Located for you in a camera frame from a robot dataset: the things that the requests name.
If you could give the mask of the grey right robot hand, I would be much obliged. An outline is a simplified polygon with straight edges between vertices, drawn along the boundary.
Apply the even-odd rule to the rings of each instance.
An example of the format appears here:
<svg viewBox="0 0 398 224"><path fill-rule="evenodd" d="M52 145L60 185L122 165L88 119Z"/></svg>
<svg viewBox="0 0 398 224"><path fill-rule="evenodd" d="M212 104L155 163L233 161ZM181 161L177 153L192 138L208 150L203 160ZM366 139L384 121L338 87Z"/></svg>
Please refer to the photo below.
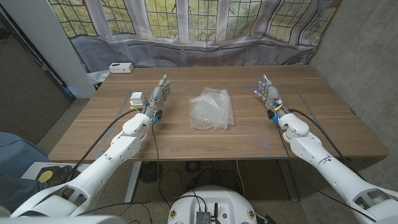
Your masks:
<svg viewBox="0 0 398 224"><path fill-rule="evenodd" d="M266 74L263 74L263 80L258 82L258 89L254 91L254 94L264 102L267 108L267 116L273 122L278 123L281 117L289 113L284 107L278 89Z"/></svg>

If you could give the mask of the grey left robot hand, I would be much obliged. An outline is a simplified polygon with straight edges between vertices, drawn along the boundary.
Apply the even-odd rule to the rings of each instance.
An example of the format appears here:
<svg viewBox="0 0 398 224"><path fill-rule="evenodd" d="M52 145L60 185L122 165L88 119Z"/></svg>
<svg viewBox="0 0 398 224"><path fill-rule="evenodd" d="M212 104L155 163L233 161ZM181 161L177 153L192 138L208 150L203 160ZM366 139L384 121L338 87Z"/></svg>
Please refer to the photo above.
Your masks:
<svg viewBox="0 0 398 224"><path fill-rule="evenodd" d="M148 116L151 121L158 119L157 113L162 111L170 92L170 83L167 80L167 74L165 73L160 79L159 84L152 91L148 104L143 110L143 114Z"/></svg>

